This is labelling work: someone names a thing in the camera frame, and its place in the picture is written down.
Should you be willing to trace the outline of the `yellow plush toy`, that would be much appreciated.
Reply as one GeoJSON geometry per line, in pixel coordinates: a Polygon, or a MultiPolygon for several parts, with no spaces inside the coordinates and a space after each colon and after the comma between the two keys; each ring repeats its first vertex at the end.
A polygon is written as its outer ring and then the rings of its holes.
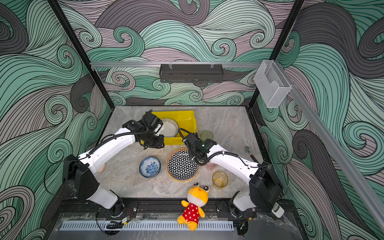
{"type": "Polygon", "coordinates": [[[195,183],[187,193],[187,200],[183,200],[182,206],[185,208],[177,222],[180,225],[186,225],[190,231],[198,228],[200,218],[205,218],[206,214],[203,207],[209,200],[210,188],[208,186],[200,186],[195,183]]]}

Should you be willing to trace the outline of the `black handled tool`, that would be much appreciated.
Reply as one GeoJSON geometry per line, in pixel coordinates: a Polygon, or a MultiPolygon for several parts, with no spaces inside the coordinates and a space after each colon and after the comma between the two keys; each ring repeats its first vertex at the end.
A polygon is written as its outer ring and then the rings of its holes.
{"type": "Polygon", "coordinates": [[[249,146],[245,146],[245,152],[251,157],[251,159],[254,162],[256,162],[256,163],[258,162],[258,160],[255,158],[255,156],[251,153],[249,146]]]}

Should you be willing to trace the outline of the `clear plastic wall holder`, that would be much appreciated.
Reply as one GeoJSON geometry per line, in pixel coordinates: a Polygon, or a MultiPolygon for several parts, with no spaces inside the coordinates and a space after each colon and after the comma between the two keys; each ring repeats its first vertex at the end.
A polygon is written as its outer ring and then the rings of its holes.
{"type": "Polygon", "coordinates": [[[267,108],[278,108],[292,89],[283,66],[273,60],[260,64],[254,82],[267,108]]]}

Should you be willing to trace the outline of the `blue floral bowl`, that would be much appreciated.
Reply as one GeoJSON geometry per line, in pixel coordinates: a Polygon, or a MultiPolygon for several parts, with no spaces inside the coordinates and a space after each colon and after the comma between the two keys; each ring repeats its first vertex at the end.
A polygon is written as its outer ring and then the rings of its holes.
{"type": "Polygon", "coordinates": [[[140,166],[139,172],[144,178],[153,178],[161,171],[161,163],[156,157],[148,157],[144,159],[140,166]]]}

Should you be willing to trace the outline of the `green transparent cup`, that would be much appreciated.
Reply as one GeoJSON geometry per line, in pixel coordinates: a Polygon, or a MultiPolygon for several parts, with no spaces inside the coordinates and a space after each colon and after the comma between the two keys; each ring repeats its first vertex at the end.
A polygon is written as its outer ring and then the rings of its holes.
{"type": "Polygon", "coordinates": [[[210,131],[203,131],[200,134],[200,138],[201,138],[202,141],[205,141],[207,139],[213,140],[214,139],[214,135],[210,131]]]}

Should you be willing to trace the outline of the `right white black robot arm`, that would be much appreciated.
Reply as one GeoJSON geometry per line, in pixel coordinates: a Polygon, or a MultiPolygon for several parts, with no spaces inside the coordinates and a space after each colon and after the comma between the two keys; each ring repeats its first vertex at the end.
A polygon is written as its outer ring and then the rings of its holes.
{"type": "Polygon", "coordinates": [[[272,164],[259,164],[243,159],[211,139],[202,141],[196,133],[188,132],[182,139],[188,148],[191,162],[199,166],[209,162],[221,166],[249,186],[246,192],[238,192],[233,196],[230,205],[236,210],[244,212],[255,209],[262,213],[271,212],[277,218],[283,216],[285,210],[278,203],[283,186],[272,164]]]}

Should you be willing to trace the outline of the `amber transparent cup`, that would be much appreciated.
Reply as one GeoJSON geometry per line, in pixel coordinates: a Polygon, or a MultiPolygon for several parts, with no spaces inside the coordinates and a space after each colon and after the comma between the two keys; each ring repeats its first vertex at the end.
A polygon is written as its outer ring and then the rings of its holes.
{"type": "Polygon", "coordinates": [[[227,186],[229,179],[228,179],[228,176],[224,172],[217,171],[213,174],[212,181],[216,187],[224,188],[227,186]]]}

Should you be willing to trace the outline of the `geometric flower pattern plate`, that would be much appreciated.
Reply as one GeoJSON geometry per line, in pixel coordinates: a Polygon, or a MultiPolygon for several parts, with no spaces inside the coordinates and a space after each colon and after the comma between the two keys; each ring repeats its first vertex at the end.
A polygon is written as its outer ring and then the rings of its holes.
{"type": "Polygon", "coordinates": [[[171,179],[177,182],[188,182],[195,178],[200,166],[190,161],[187,148],[174,150],[166,162],[166,171],[171,179]]]}

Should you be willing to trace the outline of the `black striped white plate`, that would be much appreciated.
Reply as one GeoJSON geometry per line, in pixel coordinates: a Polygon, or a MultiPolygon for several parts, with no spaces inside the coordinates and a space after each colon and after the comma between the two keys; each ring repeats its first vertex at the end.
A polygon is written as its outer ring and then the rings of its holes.
{"type": "Polygon", "coordinates": [[[163,126],[161,127],[159,134],[163,135],[165,138],[173,138],[178,134],[178,123],[169,118],[161,119],[163,122],[163,126]]]}

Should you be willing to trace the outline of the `white remote control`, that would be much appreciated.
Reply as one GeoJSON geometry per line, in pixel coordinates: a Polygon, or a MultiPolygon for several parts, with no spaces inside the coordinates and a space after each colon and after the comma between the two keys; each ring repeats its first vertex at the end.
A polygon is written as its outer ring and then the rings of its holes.
{"type": "Polygon", "coordinates": [[[284,215],[285,210],[278,203],[275,203],[271,212],[279,219],[284,215]]]}

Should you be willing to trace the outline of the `black wall shelf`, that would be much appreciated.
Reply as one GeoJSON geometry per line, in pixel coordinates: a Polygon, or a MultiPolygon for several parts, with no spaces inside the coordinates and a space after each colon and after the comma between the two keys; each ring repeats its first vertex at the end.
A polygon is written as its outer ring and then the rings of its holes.
{"type": "Polygon", "coordinates": [[[159,75],[163,83],[221,83],[224,69],[214,64],[162,64],[159,75]]]}

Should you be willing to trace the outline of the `yellow plastic bin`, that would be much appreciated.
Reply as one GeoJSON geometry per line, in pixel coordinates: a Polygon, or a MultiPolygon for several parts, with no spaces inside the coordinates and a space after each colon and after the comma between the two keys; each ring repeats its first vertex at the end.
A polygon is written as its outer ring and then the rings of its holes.
{"type": "MultiPolygon", "coordinates": [[[[190,133],[197,132],[197,121],[195,118],[194,111],[162,111],[162,112],[153,112],[154,115],[160,119],[169,118],[175,120],[179,128],[185,129],[190,133]]],[[[173,138],[164,138],[164,143],[166,146],[170,145],[184,145],[183,139],[178,134],[173,138]]]]}

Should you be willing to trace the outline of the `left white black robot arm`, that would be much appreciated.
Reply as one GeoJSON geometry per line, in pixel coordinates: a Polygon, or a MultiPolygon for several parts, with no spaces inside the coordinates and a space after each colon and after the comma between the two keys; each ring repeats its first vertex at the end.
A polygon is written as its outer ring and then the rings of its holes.
{"type": "Polygon", "coordinates": [[[139,143],[144,149],[161,149],[165,146],[164,135],[159,134],[163,121],[152,111],[146,112],[139,121],[130,120],[109,138],[79,156],[69,155],[64,160],[63,184],[81,201],[91,201],[103,207],[112,217],[122,214],[123,200],[111,190],[100,185],[94,174],[107,161],[124,148],[139,143]]]}

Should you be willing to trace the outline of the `pink transparent cup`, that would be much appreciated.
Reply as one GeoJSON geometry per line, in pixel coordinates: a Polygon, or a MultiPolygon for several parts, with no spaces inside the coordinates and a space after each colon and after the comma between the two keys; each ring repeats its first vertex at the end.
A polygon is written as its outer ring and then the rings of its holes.
{"type": "Polygon", "coordinates": [[[216,166],[217,166],[216,164],[213,164],[211,162],[208,162],[208,163],[205,164],[206,169],[209,170],[209,171],[215,169],[216,166]]]}

